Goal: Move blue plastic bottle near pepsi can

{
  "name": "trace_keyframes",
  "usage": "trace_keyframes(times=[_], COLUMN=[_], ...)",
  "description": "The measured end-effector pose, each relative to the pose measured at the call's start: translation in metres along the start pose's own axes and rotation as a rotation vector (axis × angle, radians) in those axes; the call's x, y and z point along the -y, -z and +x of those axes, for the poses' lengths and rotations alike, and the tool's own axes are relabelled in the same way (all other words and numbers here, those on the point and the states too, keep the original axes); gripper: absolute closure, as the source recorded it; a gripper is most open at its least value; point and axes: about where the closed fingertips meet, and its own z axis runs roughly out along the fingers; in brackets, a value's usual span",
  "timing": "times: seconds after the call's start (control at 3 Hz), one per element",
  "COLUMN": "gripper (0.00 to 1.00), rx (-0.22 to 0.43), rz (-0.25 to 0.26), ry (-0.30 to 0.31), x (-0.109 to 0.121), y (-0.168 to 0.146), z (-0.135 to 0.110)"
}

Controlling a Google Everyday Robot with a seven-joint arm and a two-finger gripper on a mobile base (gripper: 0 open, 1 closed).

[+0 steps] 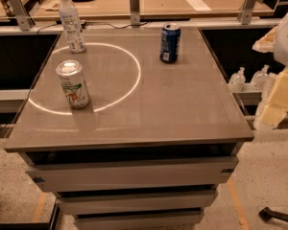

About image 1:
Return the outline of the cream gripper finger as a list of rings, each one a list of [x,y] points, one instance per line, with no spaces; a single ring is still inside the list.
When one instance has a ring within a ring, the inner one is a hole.
[[[274,51],[274,43],[277,27],[272,28],[263,37],[256,40],[252,48],[259,53],[272,53]]]
[[[276,81],[264,105],[260,120],[277,127],[288,114],[288,66],[276,76]]]

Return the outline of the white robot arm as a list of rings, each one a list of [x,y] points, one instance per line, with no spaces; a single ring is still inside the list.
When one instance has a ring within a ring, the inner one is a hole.
[[[270,130],[276,128],[288,114],[288,12],[252,48],[261,53],[271,52],[274,60],[285,66],[279,74],[269,78],[255,114],[254,127]]]

